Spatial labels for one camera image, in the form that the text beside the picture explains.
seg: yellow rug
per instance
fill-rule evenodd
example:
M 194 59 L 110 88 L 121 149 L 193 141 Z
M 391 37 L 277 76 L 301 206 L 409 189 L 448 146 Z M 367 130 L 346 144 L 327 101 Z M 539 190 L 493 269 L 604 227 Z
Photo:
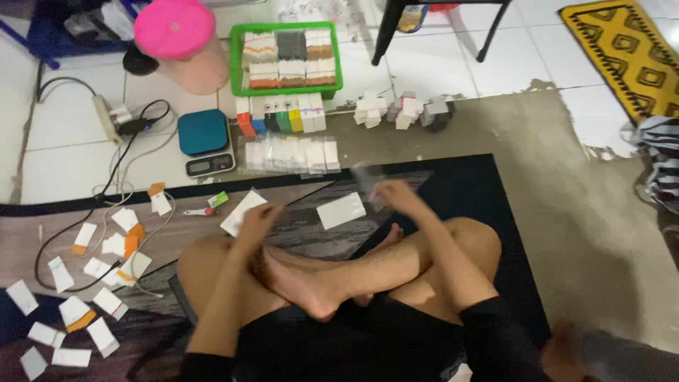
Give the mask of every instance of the yellow rug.
M 679 116 L 679 56 L 636 2 L 598 1 L 560 12 L 632 120 Z

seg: pink lid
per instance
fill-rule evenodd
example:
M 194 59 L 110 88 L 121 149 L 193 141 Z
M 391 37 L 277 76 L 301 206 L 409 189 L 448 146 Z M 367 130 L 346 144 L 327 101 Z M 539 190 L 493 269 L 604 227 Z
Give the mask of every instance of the pink lid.
M 157 0 L 139 13 L 134 40 L 151 57 L 181 60 L 215 34 L 215 17 L 198 0 Z

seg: striped cloth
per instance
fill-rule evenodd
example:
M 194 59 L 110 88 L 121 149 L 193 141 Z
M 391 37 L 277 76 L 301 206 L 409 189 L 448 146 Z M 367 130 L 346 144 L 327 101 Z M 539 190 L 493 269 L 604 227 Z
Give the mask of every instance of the striped cloth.
M 653 161 L 646 193 L 679 215 L 679 118 L 652 116 L 639 123 L 636 138 Z

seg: green plastic basket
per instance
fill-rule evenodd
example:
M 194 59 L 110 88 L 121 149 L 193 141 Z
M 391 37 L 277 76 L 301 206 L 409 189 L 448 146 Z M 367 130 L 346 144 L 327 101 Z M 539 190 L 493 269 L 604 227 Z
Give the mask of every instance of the green plastic basket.
M 242 36 L 245 32 L 271 32 L 289 29 L 306 28 L 330 28 L 330 36 L 333 44 L 333 55 L 335 56 L 335 84 L 330 86 L 310 86 L 307 88 L 285 88 L 285 89 L 265 89 L 265 90 L 243 90 L 243 68 L 240 65 L 243 55 Z M 337 34 L 335 24 L 331 21 L 319 22 L 290 22 L 279 24 L 239 24 L 234 25 L 229 34 L 231 38 L 231 91 L 236 97 L 261 97 L 278 94 L 303 94 L 320 93 L 322 99 L 332 99 L 335 92 L 342 88 L 342 67 L 340 66 L 340 49 L 337 47 Z

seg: gray cement floor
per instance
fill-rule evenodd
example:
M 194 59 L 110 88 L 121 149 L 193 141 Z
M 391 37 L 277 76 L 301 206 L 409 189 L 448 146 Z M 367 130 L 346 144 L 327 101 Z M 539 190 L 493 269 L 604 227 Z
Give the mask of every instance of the gray cement floor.
M 679 353 L 679 273 L 655 210 L 632 192 L 641 160 L 588 160 L 556 90 L 456 107 L 438 134 L 386 122 L 367 130 L 352 114 L 329 116 L 325 133 L 337 137 L 343 167 L 493 153 L 550 324 L 567 319 Z

